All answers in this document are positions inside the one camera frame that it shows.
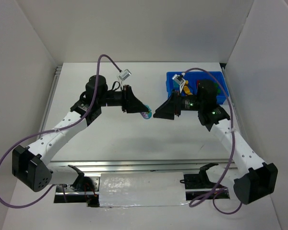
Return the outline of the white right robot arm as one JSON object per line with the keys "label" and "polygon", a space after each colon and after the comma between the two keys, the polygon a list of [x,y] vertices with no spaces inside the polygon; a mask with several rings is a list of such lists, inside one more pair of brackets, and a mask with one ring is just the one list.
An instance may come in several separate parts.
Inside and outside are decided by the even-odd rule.
{"label": "white right robot arm", "polygon": [[197,111],[201,125],[229,151],[229,162],[225,168],[210,163],[200,169],[201,176],[213,183],[214,188],[227,188],[231,198],[245,205],[274,192],[277,167],[258,156],[235,129],[233,111],[227,113],[217,103],[217,88],[212,80],[200,80],[195,95],[173,91],[155,110],[153,118],[174,120],[182,111]]}

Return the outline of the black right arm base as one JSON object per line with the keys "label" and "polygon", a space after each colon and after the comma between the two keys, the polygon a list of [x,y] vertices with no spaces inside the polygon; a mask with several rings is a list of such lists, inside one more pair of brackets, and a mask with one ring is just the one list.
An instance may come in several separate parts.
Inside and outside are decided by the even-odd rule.
{"label": "black right arm base", "polygon": [[184,174],[180,183],[184,184],[187,201],[191,201],[197,196],[209,192],[215,185],[215,183],[203,179],[198,173]]}

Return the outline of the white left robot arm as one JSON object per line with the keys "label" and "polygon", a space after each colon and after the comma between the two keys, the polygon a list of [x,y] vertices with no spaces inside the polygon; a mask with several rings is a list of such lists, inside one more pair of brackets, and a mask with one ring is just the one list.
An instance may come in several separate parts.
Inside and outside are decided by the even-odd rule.
{"label": "white left robot arm", "polygon": [[123,112],[146,113],[149,109],[137,99],[130,85],[120,91],[109,90],[104,76],[92,76],[80,99],[54,127],[27,147],[18,145],[12,151],[12,173],[32,191],[39,192],[49,184],[66,184],[75,189],[84,185],[84,173],[73,165],[49,168],[58,151],[76,134],[83,131],[101,115],[103,106],[120,106]]}

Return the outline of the turquoise lego brick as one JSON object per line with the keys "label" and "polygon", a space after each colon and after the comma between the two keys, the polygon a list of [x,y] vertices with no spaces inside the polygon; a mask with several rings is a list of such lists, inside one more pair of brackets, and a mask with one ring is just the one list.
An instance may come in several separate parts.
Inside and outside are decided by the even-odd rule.
{"label": "turquoise lego brick", "polygon": [[176,81],[173,81],[173,89],[174,90],[179,90],[179,88],[180,88],[180,84],[177,83]]}

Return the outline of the green curved lego brick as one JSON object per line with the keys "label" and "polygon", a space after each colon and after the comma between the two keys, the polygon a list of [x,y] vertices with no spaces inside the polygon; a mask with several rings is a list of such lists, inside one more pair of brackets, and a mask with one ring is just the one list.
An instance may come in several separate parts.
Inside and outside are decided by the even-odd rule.
{"label": "green curved lego brick", "polygon": [[216,87],[216,91],[217,91],[217,95],[220,95],[222,93],[219,85],[217,83],[214,83],[215,87]]}

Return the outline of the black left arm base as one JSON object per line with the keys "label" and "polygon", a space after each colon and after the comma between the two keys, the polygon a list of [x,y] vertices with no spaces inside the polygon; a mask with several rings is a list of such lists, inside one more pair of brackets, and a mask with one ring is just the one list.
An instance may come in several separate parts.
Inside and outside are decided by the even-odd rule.
{"label": "black left arm base", "polygon": [[57,185],[54,204],[83,203],[87,207],[100,207],[100,176],[85,176],[77,185]]}

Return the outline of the yellow lego brick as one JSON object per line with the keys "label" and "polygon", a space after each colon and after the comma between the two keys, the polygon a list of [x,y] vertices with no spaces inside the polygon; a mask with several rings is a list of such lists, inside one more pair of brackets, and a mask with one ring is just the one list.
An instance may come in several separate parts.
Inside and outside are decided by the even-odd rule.
{"label": "yellow lego brick", "polygon": [[185,81],[185,84],[183,86],[183,91],[186,95],[192,95],[192,88],[187,80]]}

